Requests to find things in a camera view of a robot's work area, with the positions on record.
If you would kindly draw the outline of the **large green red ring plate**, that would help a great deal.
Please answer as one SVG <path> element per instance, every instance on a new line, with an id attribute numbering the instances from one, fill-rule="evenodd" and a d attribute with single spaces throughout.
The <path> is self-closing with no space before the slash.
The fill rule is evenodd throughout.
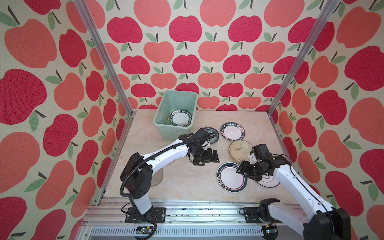
<path id="1" fill-rule="evenodd" d="M 239 193 L 247 187 L 248 179 L 237 173 L 239 167 L 235 163 L 224 163 L 218 168 L 217 180 L 224 190 Z"/>

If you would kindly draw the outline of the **yellow dotted plate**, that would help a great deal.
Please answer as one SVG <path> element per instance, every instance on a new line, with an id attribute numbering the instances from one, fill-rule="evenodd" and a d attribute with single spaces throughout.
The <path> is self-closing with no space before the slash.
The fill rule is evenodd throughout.
<path id="1" fill-rule="evenodd" d="M 169 116 L 168 116 L 168 123 L 169 123 L 169 125 L 171 125 L 171 126 L 172 126 L 172 123 L 171 123 L 171 120 L 170 120 L 170 118 L 171 118 L 171 114 L 169 114 Z"/>

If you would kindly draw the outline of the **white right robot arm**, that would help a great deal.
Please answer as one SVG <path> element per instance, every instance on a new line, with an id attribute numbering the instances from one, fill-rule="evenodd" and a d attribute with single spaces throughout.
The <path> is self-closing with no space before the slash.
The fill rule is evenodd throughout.
<path id="1" fill-rule="evenodd" d="M 291 209 L 277 198 L 262 200 L 258 210 L 261 221 L 280 221 L 305 240 L 350 240 L 351 217 L 347 211 L 333 207 L 317 194 L 293 169 L 289 159 L 284 154 L 272 154 L 266 144 L 261 144 L 252 148 L 249 161 L 237 169 L 238 174 L 257 182 L 264 176 L 274 177 L 301 207 Z"/>

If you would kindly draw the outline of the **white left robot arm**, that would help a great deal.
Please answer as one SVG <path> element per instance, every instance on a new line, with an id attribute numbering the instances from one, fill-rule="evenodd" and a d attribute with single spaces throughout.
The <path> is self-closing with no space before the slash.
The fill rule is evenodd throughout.
<path id="1" fill-rule="evenodd" d="M 154 207 L 148 196 L 153 175 L 175 160 L 189 157 L 194 166 L 219 163 L 218 151 L 212 150 L 210 140 L 218 136 L 200 128 L 194 134 L 183 134 L 170 145 L 151 154 L 134 153 L 124 167 L 120 180 L 120 196 L 128 198 L 135 215 L 142 222 L 155 224 Z"/>

